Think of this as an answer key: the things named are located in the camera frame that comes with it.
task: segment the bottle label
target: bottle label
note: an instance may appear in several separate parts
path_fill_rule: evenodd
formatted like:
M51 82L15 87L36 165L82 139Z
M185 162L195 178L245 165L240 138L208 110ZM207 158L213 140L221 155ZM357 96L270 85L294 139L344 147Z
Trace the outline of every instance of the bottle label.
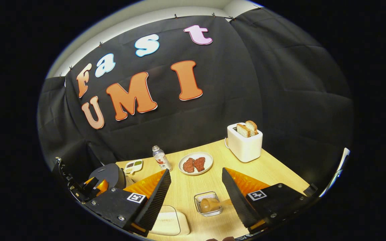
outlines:
M170 165L168 163L168 159L167 159L166 155L164 155L163 157L156 157L156 162L159 164L160 168L162 168L162 169L169 168L170 169Z

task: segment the bottle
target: bottle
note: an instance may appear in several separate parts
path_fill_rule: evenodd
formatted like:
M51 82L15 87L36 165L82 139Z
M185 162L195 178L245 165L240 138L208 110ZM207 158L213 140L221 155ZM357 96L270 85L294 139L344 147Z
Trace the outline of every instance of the bottle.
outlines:
M164 150L160 149L158 146L153 146L151 149L153 151L153 157L156 159L156 162L159 164L162 170L169 169L172 170L171 164L168 162Z

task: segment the pink letter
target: pink letter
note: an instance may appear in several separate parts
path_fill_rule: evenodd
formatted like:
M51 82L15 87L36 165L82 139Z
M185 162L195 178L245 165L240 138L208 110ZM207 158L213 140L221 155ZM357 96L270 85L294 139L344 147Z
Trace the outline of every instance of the pink letter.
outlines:
M189 32L193 42L199 45L206 45L212 43L212 38L205 38L202 32L208 32L208 29L200 28L199 25L189 26L184 29L184 32Z

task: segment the steak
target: steak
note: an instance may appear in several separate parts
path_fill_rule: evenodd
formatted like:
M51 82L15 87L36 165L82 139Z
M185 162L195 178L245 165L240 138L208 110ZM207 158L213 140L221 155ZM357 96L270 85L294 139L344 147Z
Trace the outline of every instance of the steak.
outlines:
M197 171L205 170L205 168L203 167L204 164L205 164L205 157L199 157L193 162L193 166L196 167Z
M189 158L184 164L183 164L183 170L188 173L194 172L194 166L193 166L194 159Z

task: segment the white toaster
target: white toaster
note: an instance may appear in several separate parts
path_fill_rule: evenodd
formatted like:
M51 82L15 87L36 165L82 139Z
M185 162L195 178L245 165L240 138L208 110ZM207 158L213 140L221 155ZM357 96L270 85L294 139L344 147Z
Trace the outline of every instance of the white toaster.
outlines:
M260 157L262 153L263 133L251 137L243 137L237 132L237 123L227 127L226 147L243 163L250 162Z

